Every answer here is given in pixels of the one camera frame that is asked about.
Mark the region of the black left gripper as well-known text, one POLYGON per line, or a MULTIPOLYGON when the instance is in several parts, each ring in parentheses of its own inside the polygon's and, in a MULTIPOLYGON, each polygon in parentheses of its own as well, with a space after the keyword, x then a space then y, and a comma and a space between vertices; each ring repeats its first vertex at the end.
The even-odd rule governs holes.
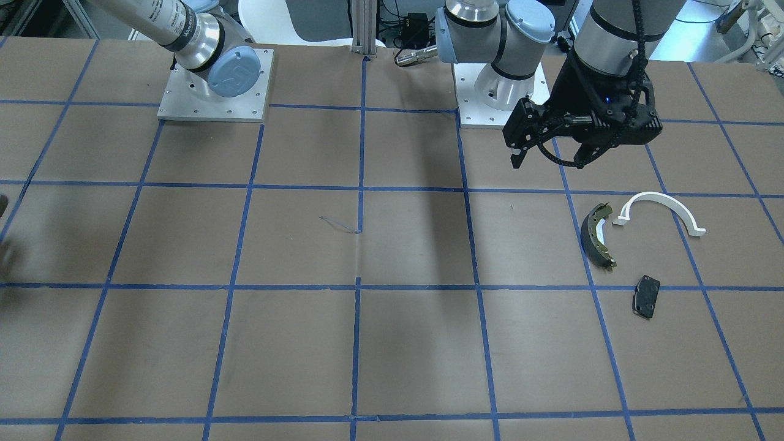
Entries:
POLYGON ((639 75, 649 62, 631 59, 622 75, 600 73, 575 52, 568 54, 544 104, 518 100, 502 134, 511 148, 511 164, 521 168, 527 150, 538 141, 571 137, 580 143, 576 168, 596 161, 613 145, 643 145, 663 131, 649 76, 639 75))

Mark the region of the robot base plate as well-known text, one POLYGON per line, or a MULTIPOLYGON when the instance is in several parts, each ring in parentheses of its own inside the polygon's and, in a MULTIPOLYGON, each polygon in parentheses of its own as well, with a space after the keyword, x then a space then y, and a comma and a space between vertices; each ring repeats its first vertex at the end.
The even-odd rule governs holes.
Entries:
POLYGON ((237 97, 221 97, 196 73, 176 65, 171 70, 157 117, 173 122, 263 123, 271 87, 275 51, 255 48, 260 73, 254 86, 237 97))
POLYGON ((469 129, 502 129, 521 98, 544 104, 549 98, 543 66, 532 77, 501 77, 489 64, 462 62, 453 65, 460 125, 469 129))

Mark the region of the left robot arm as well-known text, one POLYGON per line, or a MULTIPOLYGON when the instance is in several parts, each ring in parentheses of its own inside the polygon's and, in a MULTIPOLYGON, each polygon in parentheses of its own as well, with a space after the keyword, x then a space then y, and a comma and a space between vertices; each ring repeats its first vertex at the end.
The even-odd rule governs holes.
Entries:
POLYGON ((502 128, 513 168, 538 148, 563 167, 583 168, 619 145, 644 145, 663 131, 649 54, 682 1, 594 1, 543 104, 520 93, 499 102, 513 83, 533 79, 555 31, 538 1, 447 1, 435 16, 443 62, 481 62, 485 102, 510 111, 502 128))

